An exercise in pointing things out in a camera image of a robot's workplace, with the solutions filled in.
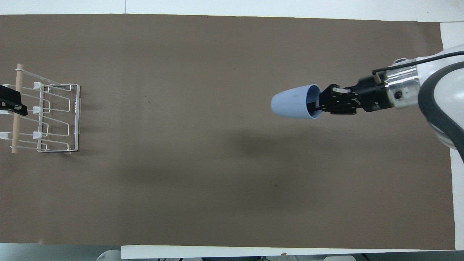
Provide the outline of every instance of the white table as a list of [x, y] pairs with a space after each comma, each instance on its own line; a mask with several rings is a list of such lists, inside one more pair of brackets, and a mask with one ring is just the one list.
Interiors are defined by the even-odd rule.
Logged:
[[[3, 0], [0, 14], [149, 13], [441, 22], [444, 48], [464, 43], [464, 0]], [[464, 250], [464, 164], [451, 150], [456, 250]], [[122, 246], [122, 258], [348, 254], [414, 249]]]

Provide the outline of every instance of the black cable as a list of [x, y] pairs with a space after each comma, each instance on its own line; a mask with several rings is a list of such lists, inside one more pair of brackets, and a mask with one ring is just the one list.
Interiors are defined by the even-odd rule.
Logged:
[[366, 254], [361, 254], [367, 261], [371, 261]]
[[435, 60], [440, 60], [440, 59], [443, 59], [443, 58], [448, 58], [448, 57], [458, 56], [458, 55], [464, 55], [464, 51], [446, 53], [446, 54], [438, 55], [438, 56], [435, 56], [435, 57], [427, 58], [427, 59], [424, 59], [424, 60], [410, 62], [410, 63], [407, 63], [407, 64], [380, 68], [380, 69], [373, 70], [372, 74], [376, 74], [378, 72], [385, 72], [385, 71], [401, 69], [401, 68], [409, 67], [409, 66], [413, 66], [413, 65], [420, 65], [420, 64], [423, 64], [423, 63], [428, 63], [428, 62], [432, 62], [432, 61], [435, 61]]

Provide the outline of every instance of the white robot link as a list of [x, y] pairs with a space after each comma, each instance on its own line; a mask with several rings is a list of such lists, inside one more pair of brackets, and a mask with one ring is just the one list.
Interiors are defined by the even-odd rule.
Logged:
[[356, 114], [419, 105], [438, 139], [458, 150], [464, 160], [464, 45], [435, 55], [398, 59], [373, 70], [355, 86], [331, 84], [324, 91], [307, 85], [272, 98], [272, 111], [292, 118], [318, 118], [321, 113]]

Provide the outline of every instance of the white paper edge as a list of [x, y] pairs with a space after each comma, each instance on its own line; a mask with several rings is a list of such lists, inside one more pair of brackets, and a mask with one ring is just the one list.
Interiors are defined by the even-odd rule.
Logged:
[[0, 14], [144, 13], [464, 21], [464, 2], [436, 0], [1, 0]]
[[275, 256], [313, 254], [362, 254], [387, 252], [423, 252], [419, 249], [344, 249], [344, 248], [244, 248], [130, 245], [121, 247], [122, 259], [195, 258], [234, 256]]

